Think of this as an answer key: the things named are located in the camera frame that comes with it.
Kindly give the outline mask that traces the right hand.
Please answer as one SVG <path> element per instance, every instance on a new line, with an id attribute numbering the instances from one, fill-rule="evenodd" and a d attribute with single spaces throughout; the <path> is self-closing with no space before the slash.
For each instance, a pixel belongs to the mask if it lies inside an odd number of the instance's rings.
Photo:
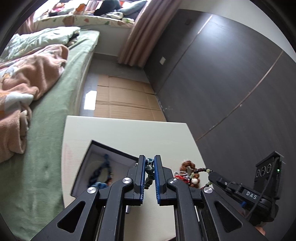
<path id="1" fill-rule="evenodd" d="M 266 231 L 263 229 L 263 227 L 261 226 L 256 226 L 255 227 L 263 236 L 265 236 L 266 234 Z"/>

